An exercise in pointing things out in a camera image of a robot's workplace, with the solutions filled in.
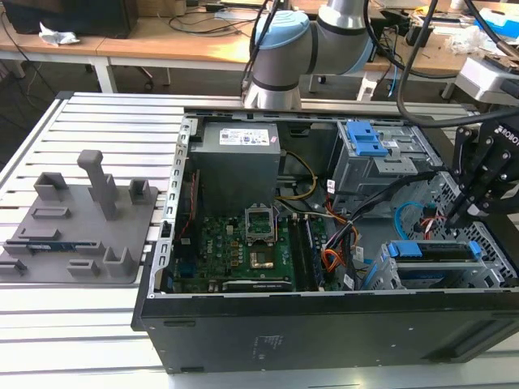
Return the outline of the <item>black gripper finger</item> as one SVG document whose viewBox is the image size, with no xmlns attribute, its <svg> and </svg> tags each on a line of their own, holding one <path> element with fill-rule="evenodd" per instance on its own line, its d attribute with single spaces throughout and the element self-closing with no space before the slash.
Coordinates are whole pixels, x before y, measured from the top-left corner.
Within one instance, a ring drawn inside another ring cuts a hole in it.
<svg viewBox="0 0 519 389">
<path fill-rule="evenodd" d="M 513 151 L 498 136 L 474 143 L 474 136 L 457 136 L 453 153 L 453 179 L 459 195 L 453 201 L 453 224 L 465 226 L 488 215 L 509 215 L 513 199 L 503 195 L 511 190 Z"/>
<path fill-rule="evenodd" d="M 457 128 L 455 143 L 454 143 L 454 154 L 452 164 L 452 176 L 457 184 L 459 190 L 458 196 L 455 198 L 450 208 L 448 209 L 446 216 L 447 226 L 458 226 L 461 223 L 463 214 L 466 211 L 467 206 L 467 193 L 465 184 L 465 166 L 464 157 L 465 152 L 469 145 L 475 139 L 474 130 L 466 126 L 459 126 Z"/>
</svg>

